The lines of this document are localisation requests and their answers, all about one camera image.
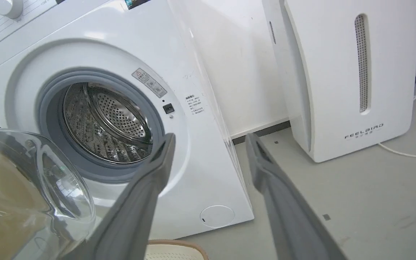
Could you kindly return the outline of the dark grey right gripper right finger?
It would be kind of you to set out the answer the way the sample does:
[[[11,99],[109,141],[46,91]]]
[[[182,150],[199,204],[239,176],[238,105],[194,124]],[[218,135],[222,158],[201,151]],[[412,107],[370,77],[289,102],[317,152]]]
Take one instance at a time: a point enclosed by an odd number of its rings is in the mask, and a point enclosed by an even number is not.
[[[345,260],[347,256],[260,138],[246,151],[254,187],[264,196],[279,260]]]

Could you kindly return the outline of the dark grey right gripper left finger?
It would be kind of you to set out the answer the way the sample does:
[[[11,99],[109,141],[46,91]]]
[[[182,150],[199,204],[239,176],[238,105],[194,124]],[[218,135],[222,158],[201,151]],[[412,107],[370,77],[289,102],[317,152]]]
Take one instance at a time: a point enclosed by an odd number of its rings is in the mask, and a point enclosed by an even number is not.
[[[175,134],[165,134],[90,237],[63,259],[143,260],[157,198],[168,183],[175,147]]]

